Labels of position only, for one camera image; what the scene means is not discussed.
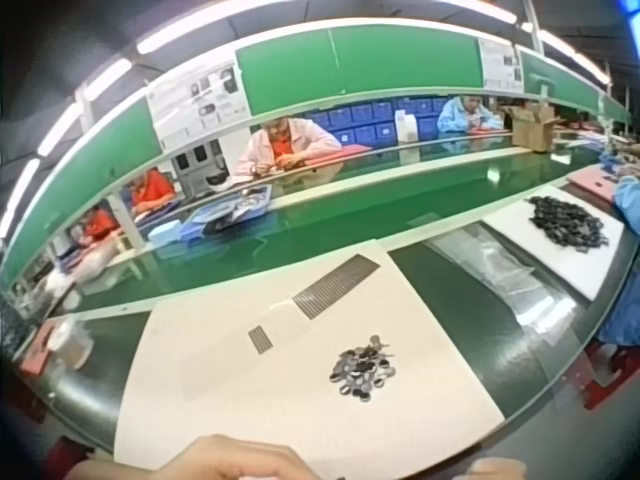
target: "worker in red shirt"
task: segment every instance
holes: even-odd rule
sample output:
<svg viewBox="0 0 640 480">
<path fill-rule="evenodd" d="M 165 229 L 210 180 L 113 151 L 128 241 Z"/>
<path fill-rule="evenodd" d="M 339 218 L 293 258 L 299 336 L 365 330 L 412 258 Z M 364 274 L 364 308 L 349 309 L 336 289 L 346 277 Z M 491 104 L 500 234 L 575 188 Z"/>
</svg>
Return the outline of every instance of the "worker in red shirt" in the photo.
<svg viewBox="0 0 640 480">
<path fill-rule="evenodd" d="M 133 213 L 140 215 L 142 212 L 161 208 L 175 196 L 173 184 L 157 168 L 152 168 L 133 181 L 131 188 Z"/>
<path fill-rule="evenodd" d="M 81 243 L 85 246 L 98 242 L 119 228 L 117 222 L 105 209 L 96 205 L 89 210 L 84 220 L 84 238 Z"/>
</svg>

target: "stack of blue bins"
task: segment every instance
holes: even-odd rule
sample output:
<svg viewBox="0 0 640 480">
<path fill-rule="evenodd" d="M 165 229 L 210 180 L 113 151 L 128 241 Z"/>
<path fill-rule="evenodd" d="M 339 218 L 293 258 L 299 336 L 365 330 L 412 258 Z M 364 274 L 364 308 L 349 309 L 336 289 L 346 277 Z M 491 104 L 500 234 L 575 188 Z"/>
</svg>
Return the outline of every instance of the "stack of blue bins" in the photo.
<svg viewBox="0 0 640 480">
<path fill-rule="evenodd" d="M 438 116 L 448 100 L 448 97 L 389 98 L 316 110 L 306 117 L 331 132 L 343 146 L 359 144 L 379 149 L 398 144 L 396 110 L 415 115 L 420 141 L 438 138 Z"/>
</svg>

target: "pink jacket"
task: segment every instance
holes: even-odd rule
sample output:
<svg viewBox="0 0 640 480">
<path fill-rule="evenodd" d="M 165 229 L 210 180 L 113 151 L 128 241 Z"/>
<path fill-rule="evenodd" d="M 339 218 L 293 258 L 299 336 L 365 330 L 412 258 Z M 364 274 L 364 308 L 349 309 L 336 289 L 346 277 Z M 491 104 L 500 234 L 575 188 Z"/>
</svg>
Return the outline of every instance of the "pink jacket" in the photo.
<svg viewBox="0 0 640 480">
<path fill-rule="evenodd" d="M 290 118 L 289 130 L 293 153 L 302 153 L 304 160 L 342 150 L 342 145 L 333 135 L 311 120 Z M 247 149 L 238 160 L 236 175 L 251 175 L 251 167 L 258 163 L 269 166 L 276 163 L 269 136 L 262 129 L 251 136 Z"/>
</svg>

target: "worker in blue uniform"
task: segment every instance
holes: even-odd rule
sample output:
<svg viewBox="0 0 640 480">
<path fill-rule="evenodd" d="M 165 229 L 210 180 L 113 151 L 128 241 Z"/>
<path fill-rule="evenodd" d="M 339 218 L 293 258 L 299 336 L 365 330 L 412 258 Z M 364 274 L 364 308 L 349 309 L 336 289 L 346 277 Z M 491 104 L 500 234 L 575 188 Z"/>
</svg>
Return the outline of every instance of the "worker in blue uniform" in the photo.
<svg viewBox="0 0 640 480">
<path fill-rule="evenodd" d="M 445 103 L 440 117 L 440 133 L 468 132 L 473 129 L 502 130 L 502 118 L 482 105 L 481 97 L 463 95 Z"/>
</svg>

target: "white mat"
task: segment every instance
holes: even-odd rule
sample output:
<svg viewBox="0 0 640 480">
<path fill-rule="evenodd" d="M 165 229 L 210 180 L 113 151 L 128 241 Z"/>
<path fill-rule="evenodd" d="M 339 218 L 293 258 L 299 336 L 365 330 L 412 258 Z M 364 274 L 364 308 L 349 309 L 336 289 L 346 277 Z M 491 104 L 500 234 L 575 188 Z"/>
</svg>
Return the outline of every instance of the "white mat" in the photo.
<svg viewBox="0 0 640 480">
<path fill-rule="evenodd" d="M 316 319 L 283 303 L 356 253 L 381 268 Z M 211 381 L 229 338 L 280 318 L 302 322 L 283 346 L 248 366 L 227 353 L 234 375 Z M 390 344 L 397 375 L 361 403 L 329 375 L 372 334 Z M 290 445 L 322 478 L 388 479 L 459 453 L 503 420 L 391 258 L 367 242 L 159 303 L 129 374 L 115 459 L 157 468 L 195 437 L 223 433 Z"/>
<path fill-rule="evenodd" d="M 590 249 L 589 253 L 556 245 L 546 237 L 544 231 L 529 221 L 535 207 L 526 200 L 498 210 L 483 218 L 483 221 L 535 256 L 589 300 L 593 300 L 609 271 L 624 230 L 623 224 L 593 205 L 555 187 L 544 187 L 530 195 L 535 196 L 552 196 L 583 207 L 589 214 L 602 220 L 603 233 L 609 239 L 609 245 Z"/>
</svg>

